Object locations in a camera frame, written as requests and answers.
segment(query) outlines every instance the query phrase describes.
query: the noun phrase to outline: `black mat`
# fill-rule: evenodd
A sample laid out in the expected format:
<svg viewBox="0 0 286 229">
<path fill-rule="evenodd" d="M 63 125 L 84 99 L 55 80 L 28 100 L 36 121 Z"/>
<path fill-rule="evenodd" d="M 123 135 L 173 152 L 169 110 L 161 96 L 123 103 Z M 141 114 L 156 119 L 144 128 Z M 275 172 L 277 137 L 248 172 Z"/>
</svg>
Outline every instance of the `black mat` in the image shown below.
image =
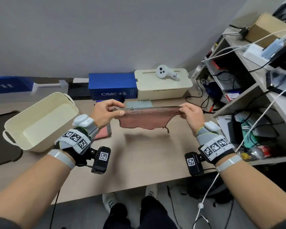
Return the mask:
<svg viewBox="0 0 286 229">
<path fill-rule="evenodd" d="M 0 165 L 7 162 L 15 162 L 22 156 L 22 149 L 20 149 L 18 146 L 10 144 L 2 136 L 5 122 L 18 113 L 19 111 L 12 111 L 0 115 Z"/>
</svg>

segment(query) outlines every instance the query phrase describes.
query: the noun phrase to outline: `shoe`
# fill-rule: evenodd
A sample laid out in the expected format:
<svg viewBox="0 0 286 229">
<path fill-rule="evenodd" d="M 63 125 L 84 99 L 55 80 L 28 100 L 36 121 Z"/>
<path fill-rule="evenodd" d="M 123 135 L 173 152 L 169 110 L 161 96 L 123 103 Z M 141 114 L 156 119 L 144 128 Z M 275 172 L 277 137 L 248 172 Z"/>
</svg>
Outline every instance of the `shoe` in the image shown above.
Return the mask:
<svg viewBox="0 0 286 229">
<path fill-rule="evenodd" d="M 118 203 L 118 200 L 116 199 L 116 195 L 114 193 L 107 193 L 103 194 L 103 204 L 110 213 L 111 208 Z"/>
<path fill-rule="evenodd" d="M 146 187 L 145 197 L 146 196 L 152 196 L 154 198 L 157 198 L 157 192 L 158 192 L 157 183 L 148 185 Z"/>
</svg>

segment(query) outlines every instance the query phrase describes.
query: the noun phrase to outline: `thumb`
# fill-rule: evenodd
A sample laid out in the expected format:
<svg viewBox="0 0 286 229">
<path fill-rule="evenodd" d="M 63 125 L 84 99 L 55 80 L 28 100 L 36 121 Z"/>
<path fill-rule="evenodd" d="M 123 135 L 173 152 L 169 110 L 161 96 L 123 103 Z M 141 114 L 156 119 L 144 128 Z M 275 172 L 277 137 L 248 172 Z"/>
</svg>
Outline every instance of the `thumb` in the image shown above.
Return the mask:
<svg viewBox="0 0 286 229">
<path fill-rule="evenodd" d="M 111 119 L 112 119 L 112 118 L 116 118 L 116 117 L 123 116 L 124 114 L 125 114 L 125 111 L 122 111 L 122 110 L 110 112 Z"/>
<path fill-rule="evenodd" d="M 193 112 L 188 107 L 180 108 L 179 111 L 184 113 L 186 116 L 190 116 L 191 114 L 193 114 Z"/>
</svg>

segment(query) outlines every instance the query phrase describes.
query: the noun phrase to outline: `blue container model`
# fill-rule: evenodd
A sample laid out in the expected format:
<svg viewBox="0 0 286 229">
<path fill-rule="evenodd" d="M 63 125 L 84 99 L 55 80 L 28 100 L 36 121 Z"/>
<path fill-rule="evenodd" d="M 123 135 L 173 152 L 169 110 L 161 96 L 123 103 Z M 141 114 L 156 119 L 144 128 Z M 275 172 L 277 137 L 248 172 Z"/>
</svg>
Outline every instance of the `blue container model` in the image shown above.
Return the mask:
<svg viewBox="0 0 286 229">
<path fill-rule="evenodd" d="M 10 92 L 30 92 L 34 82 L 28 77 L 0 76 L 0 94 Z"/>
<path fill-rule="evenodd" d="M 89 74 L 88 89 L 93 100 L 137 98 L 138 89 L 134 73 L 92 73 Z"/>
</svg>

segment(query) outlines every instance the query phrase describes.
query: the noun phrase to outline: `basket handle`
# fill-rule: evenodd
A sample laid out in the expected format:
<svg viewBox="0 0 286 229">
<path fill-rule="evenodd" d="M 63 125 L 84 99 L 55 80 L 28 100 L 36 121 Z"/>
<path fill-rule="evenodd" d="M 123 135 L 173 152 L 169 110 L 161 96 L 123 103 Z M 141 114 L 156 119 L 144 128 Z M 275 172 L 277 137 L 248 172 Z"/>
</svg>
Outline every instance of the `basket handle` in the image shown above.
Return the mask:
<svg viewBox="0 0 286 229">
<path fill-rule="evenodd" d="M 4 138 L 7 142 L 9 142 L 10 144 L 18 146 L 17 143 L 12 142 L 11 139 L 8 138 L 8 136 L 7 136 L 5 130 L 3 131 L 2 136 L 3 136 L 3 138 Z"/>
<path fill-rule="evenodd" d="M 75 105 L 73 99 L 72 99 L 68 94 L 65 94 L 65 93 L 64 93 L 64 95 L 65 95 L 65 97 L 66 97 L 68 100 L 70 100 L 70 102 L 71 102 L 72 104 Z"/>
</svg>

